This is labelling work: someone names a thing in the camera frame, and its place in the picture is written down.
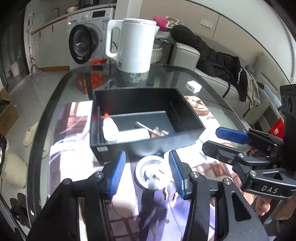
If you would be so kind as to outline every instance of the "white charger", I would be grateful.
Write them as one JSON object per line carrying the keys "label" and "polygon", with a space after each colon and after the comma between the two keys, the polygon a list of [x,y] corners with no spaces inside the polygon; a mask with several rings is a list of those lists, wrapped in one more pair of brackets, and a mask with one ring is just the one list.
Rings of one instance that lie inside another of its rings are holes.
{"label": "white charger", "polygon": [[202,86],[194,80],[188,81],[186,84],[186,89],[192,92],[193,94],[200,92],[201,88]]}

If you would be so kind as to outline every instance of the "blue cloth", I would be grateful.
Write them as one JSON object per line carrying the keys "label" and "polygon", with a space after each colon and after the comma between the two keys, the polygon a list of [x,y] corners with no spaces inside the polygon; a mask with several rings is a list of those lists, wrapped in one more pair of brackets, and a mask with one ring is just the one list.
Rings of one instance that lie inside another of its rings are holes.
{"label": "blue cloth", "polygon": [[269,96],[269,98],[271,99],[271,101],[273,102],[275,107],[277,109],[280,108],[281,107],[281,101],[278,99],[278,97],[274,93],[272,93],[272,91],[270,90],[270,88],[266,84],[264,84],[264,91]]}

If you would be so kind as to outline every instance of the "kettle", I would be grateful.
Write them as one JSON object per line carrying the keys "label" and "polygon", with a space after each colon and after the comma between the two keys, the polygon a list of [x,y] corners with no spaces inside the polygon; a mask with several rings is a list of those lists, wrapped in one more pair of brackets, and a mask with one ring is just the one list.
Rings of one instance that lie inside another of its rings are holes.
{"label": "kettle", "polygon": [[[119,29],[116,53],[111,53],[111,35]],[[145,73],[150,69],[156,22],[146,19],[124,18],[110,20],[107,27],[106,55],[117,61],[117,68],[127,73]]]}

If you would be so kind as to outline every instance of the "washing machine door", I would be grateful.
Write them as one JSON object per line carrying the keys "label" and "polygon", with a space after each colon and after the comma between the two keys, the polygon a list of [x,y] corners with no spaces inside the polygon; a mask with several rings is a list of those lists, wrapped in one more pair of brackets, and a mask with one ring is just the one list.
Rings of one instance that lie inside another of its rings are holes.
{"label": "washing machine door", "polygon": [[69,36],[69,49],[73,60],[85,64],[98,45],[98,37],[85,25],[76,25]]}

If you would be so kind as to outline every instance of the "white bottle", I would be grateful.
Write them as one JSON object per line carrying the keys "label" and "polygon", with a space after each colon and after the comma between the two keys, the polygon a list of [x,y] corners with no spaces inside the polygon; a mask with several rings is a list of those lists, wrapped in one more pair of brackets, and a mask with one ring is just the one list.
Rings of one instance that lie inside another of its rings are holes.
{"label": "white bottle", "polygon": [[118,127],[107,113],[104,114],[103,134],[107,142],[115,142],[119,138]]}

